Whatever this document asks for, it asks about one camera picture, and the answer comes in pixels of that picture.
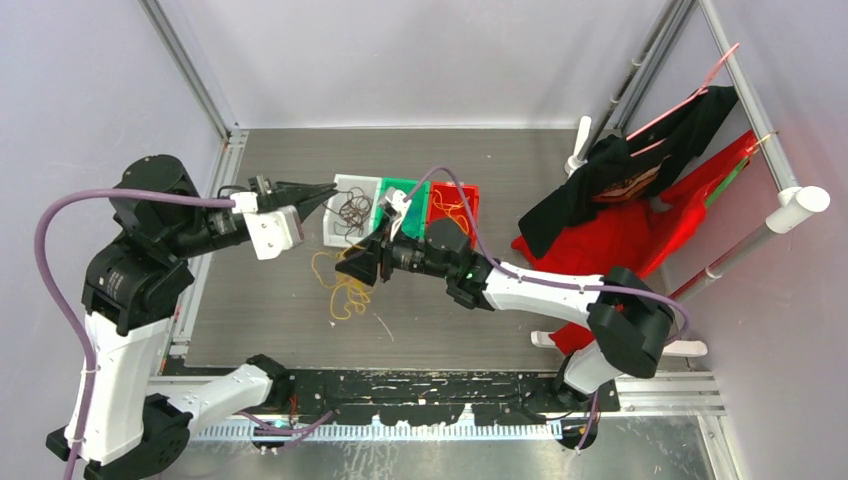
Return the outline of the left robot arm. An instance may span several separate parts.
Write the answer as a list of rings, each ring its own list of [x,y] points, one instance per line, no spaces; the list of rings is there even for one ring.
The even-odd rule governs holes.
[[[37,267],[84,352],[72,417],[46,439],[68,470],[83,462],[87,479],[155,476],[194,436],[227,417],[292,406],[290,372],[262,354],[181,394],[152,393],[148,384],[178,301],[194,283],[190,260],[243,243],[260,260],[276,258],[303,242],[303,221],[336,192],[333,183],[257,176],[225,197],[204,198],[184,164],[160,154],[133,162],[112,188],[76,192],[48,207],[36,228]],[[87,267],[78,318],[47,263],[46,234],[64,207],[99,198],[110,201],[120,232]]]

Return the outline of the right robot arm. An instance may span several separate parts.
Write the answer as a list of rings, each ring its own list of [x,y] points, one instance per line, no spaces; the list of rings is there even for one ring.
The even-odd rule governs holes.
[[[558,403],[582,409],[594,392],[621,376],[650,379],[673,324],[672,309],[632,271],[567,276],[490,260],[451,220],[437,220],[416,239],[390,233],[388,221],[343,254],[335,269],[368,286],[396,270],[440,278],[467,309],[540,314],[588,330],[588,345],[567,355],[555,384]]]

